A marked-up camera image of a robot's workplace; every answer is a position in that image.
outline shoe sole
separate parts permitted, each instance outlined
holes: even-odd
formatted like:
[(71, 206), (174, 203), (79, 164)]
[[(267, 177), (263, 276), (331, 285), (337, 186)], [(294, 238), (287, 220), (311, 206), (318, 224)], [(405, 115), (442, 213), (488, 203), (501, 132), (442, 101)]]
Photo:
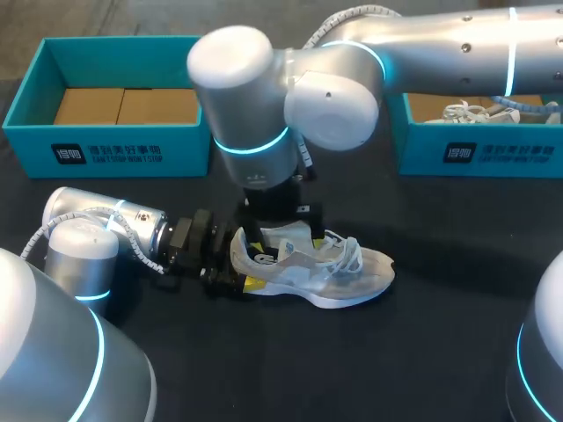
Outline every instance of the shoe sole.
[(261, 296), (276, 296), (276, 295), (297, 295), (307, 299), (317, 308), (322, 309), (340, 309), (349, 306), (355, 306), (366, 301), (370, 301), (382, 294), (387, 288), (379, 290), (372, 295), (355, 297), (354, 299), (329, 299), (326, 297), (315, 295), (311, 292), (306, 292), (295, 287), (285, 286), (282, 284), (266, 283), (266, 286), (260, 290), (253, 290), (246, 292), (248, 295), (261, 295)]

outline printed logo on box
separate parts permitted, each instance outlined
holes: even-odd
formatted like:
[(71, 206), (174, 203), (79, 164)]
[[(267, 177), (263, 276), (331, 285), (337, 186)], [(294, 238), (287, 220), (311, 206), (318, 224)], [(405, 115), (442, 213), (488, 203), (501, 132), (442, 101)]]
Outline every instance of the printed logo on box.
[(59, 164), (86, 164), (84, 152), (77, 143), (54, 143), (51, 149)]
[(473, 159), (477, 143), (450, 142), (443, 154), (443, 161), (452, 164), (468, 164)]

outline cable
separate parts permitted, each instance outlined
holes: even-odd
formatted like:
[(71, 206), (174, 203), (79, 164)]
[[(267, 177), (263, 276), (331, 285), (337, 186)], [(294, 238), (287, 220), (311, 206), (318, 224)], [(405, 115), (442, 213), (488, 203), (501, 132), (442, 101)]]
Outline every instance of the cable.
[(41, 226), (35, 232), (32, 238), (29, 239), (29, 242), (27, 242), (26, 247), (21, 252), (21, 255), (19, 255), (19, 257), (22, 258), (23, 260), (26, 260), (27, 257), (29, 256), (29, 253), (32, 251), (33, 247), (35, 246), (35, 244), (37, 244), (37, 242), (41, 239), (43, 235), (45, 235), (46, 232), (50, 231), (51, 229), (61, 224), (62, 222), (66, 222), (67, 220), (72, 220), (73, 218), (87, 218), (88, 220), (91, 220), (92, 222), (98, 224), (100, 227), (104, 227), (104, 225), (101, 223), (101, 221), (98, 218), (96, 218), (94, 215), (85, 212), (76, 211), (72, 213), (59, 215), (58, 217), (55, 217), (47, 224)]
[(123, 215), (121, 215), (119, 211), (108, 208), (108, 207), (88, 208), (85, 211), (76, 211), (76, 212), (67, 213), (67, 214), (63, 214), (63, 215), (59, 215), (58, 217), (55, 217), (53, 220), (51, 220), (47, 224), (41, 226), (35, 232), (35, 234), (33, 234), (32, 238), (29, 240), (29, 242), (27, 242), (26, 247), (21, 252), (20, 257), (23, 260), (26, 260), (27, 257), (29, 256), (29, 253), (32, 251), (33, 247), (35, 246), (35, 244), (37, 244), (37, 242), (41, 239), (41, 237), (46, 232), (48, 232), (49, 230), (53, 229), (57, 225), (61, 224), (62, 222), (65, 222), (67, 220), (72, 220), (74, 218), (87, 218), (89, 220), (96, 222), (99, 226), (105, 227), (101, 223), (101, 221), (98, 218), (96, 218), (95, 215), (92, 215), (91, 213), (100, 213), (100, 214), (104, 214), (104, 215), (112, 215), (113, 220), (116, 223), (118, 223), (120, 226), (122, 226), (122, 228), (125, 229), (125, 234), (126, 234), (128, 240), (129, 240), (129, 242), (131, 243), (133, 253), (139, 258), (139, 260), (141, 262), (143, 262), (149, 268), (152, 268), (153, 270), (155, 270), (157, 273), (160, 273), (160, 274), (165, 273), (165, 270), (161, 265), (159, 265), (156, 262), (148, 259), (146, 257), (146, 255), (143, 253), (143, 251), (141, 251), (141, 248), (139, 247), (139, 243), (135, 239), (135, 232), (131, 229), (131, 226), (128, 225), (127, 221), (125, 220), (125, 217), (123, 217)]
[(374, 4), (365, 4), (363, 6), (351, 7), (344, 11), (337, 11), (323, 22), (323, 25), (309, 38), (303, 46), (303, 49), (313, 48), (325, 35), (327, 35), (336, 26), (341, 25), (351, 18), (357, 18), (363, 15), (377, 15), (379, 17), (400, 18), (397, 12), (387, 9), (383, 6)]
[(563, 113), (563, 105), (529, 105), (524, 103), (518, 103), (517, 101), (513, 101), (512, 99), (505, 97), (498, 97), (498, 96), (491, 97), (491, 100), (507, 108), (514, 108), (524, 113), (534, 113), (534, 114)]
[(143, 253), (143, 251), (141, 251), (141, 248), (139, 247), (139, 244), (135, 239), (135, 232), (133, 231), (133, 229), (131, 229), (131, 226), (128, 225), (127, 221), (125, 220), (125, 217), (119, 211), (108, 207), (94, 207), (94, 208), (86, 209), (85, 212), (101, 213), (110, 216), (112, 215), (113, 220), (117, 222), (120, 226), (122, 226), (122, 228), (125, 229), (125, 234), (128, 237), (129, 242), (131, 243), (131, 247), (133, 248), (133, 253), (139, 258), (139, 260), (143, 262), (147, 267), (155, 270), (157, 273), (160, 274), (165, 273), (165, 270), (161, 265), (148, 259), (147, 256)]

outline mesh shoe upper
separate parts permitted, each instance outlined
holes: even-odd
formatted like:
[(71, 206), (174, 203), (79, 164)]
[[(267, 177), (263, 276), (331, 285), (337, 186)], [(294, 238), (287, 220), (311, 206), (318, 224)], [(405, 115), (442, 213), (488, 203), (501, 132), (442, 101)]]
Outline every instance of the mesh shoe upper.
[(252, 259), (245, 233), (239, 229), (230, 244), (230, 259), (239, 273), (310, 291), (330, 299), (352, 299), (385, 290), (393, 281), (392, 259), (381, 252), (361, 248), (352, 237), (330, 231), (315, 249), (311, 230), (304, 222), (263, 229), (269, 251), (277, 257)]

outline shoe toe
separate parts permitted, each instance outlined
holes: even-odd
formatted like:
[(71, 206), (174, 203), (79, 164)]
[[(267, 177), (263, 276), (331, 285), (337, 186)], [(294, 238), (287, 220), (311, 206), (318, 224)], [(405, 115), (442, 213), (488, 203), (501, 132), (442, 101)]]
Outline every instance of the shoe toe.
[(391, 284), (395, 279), (394, 261), (380, 251), (362, 248), (363, 276), (377, 276), (380, 283)]

